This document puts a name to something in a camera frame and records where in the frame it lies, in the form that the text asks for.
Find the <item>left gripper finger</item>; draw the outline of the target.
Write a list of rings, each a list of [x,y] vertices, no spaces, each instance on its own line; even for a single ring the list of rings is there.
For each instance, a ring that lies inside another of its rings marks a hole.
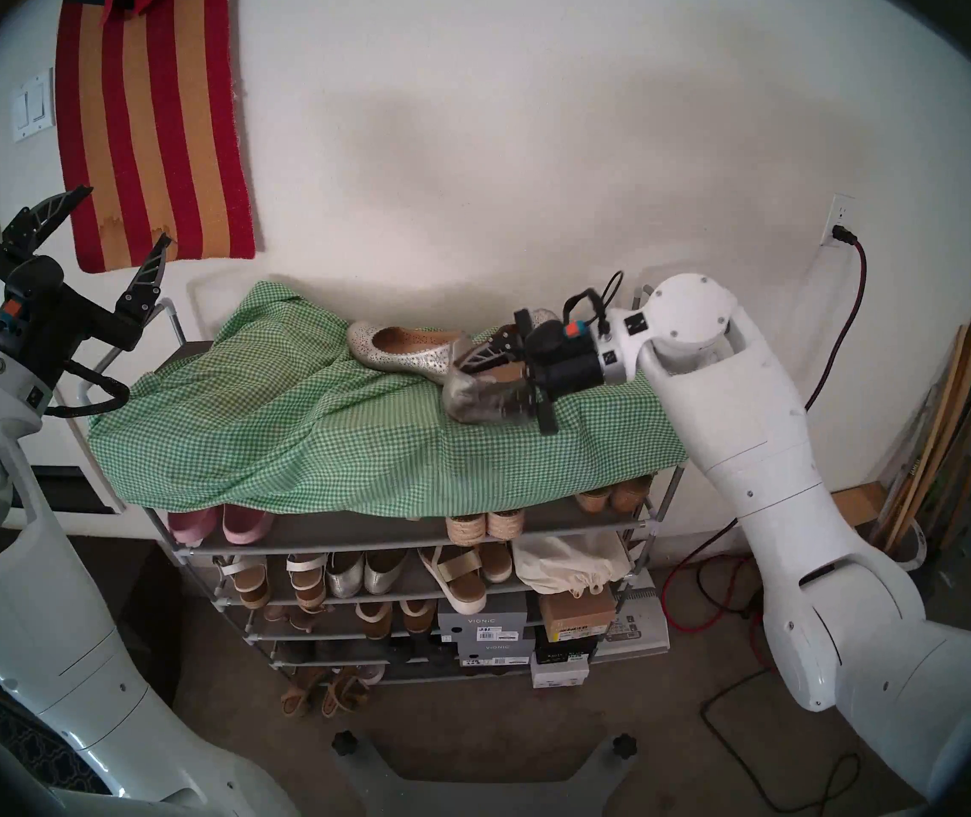
[[[160,284],[173,241],[167,233],[160,234],[129,286],[118,298],[114,309],[115,348],[132,350],[160,306]]]
[[[14,269],[32,259],[38,247],[93,191],[92,186],[79,185],[34,207],[22,208],[0,234],[0,278],[8,278]]]

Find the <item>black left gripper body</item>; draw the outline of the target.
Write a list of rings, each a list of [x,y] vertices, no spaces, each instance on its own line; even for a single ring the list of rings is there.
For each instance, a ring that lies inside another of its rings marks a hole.
[[[68,360],[89,339],[126,348],[126,323],[75,292],[51,256],[33,255],[18,263],[0,255],[5,301],[0,308],[0,352],[13,358],[48,390]]]

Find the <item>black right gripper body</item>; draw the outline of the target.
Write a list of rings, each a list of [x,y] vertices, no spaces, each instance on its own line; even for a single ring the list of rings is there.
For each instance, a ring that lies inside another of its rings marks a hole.
[[[543,436],[559,432],[557,400],[606,384],[601,342],[608,340],[610,324],[605,316],[605,308],[596,308],[592,323],[549,320],[534,326],[527,308],[516,311],[517,354],[524,362],[533,416]]]

